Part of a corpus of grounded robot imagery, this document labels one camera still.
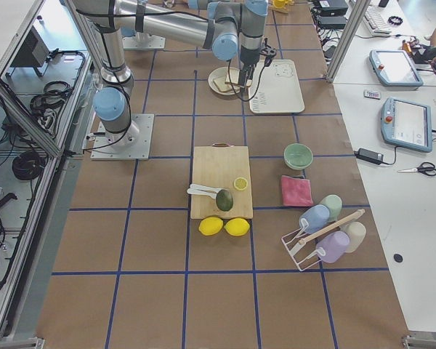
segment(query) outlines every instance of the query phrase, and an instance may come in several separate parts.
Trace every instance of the keyboard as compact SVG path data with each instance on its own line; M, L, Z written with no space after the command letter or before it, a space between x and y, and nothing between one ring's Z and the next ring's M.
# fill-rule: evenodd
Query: keyboard
M363 16L363 22L372 36L391 35L391 26L384 21L378 9L374 6L368 6Z

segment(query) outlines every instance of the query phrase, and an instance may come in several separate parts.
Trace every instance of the black scissors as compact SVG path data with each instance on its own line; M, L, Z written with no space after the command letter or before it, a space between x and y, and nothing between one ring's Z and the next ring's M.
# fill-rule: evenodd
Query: black scissors
M425 176L434 177L436 175L436 166L432 162L422 162L418 167L414 167L413 169L401 169L397 172L401 172L401 173L420 172Z

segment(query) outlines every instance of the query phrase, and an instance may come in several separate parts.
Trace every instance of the blue joint cap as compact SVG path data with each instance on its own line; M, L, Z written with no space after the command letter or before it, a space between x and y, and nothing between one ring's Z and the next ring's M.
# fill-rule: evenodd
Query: blue joint cap
M218 4L219 2L210 2L207 6L206 11L209 19L215 18L215 11L217 10Z
M126 27L121 27L121 35L124 38L130 38L130 37L136 35L136 31L133 29L126 28Z
M187 5L190 9L198 9L198 0L189 0Z
M222 34L213 41L211 50L219 60L230 60L238 53L238 37L231 33Z
M256 15L268 15L268 0L246 0L246 7Z
M126 101L114 87L105 87L97 92L92 101L95 113L103 121L114 121L123 113Z

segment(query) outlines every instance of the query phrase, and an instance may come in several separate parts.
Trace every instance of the wooden cutting board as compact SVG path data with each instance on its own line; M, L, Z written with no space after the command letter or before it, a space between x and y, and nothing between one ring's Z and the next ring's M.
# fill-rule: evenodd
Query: wooden cutting board
M248 180L247 189L234 189L237 177ZM247 147L194 147L192 183L213 188L228 189L234 205L230 211L220 211L215 200L208 196L192 195L190 217L202 219L210 216L221 218L252 218L252 190L250 181L249 148Z

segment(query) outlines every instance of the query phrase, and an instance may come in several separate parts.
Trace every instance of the pink cloth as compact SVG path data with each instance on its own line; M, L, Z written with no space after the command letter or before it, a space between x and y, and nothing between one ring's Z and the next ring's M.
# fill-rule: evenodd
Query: pink cloth
M284 206L313 206L310 180L281 176Z

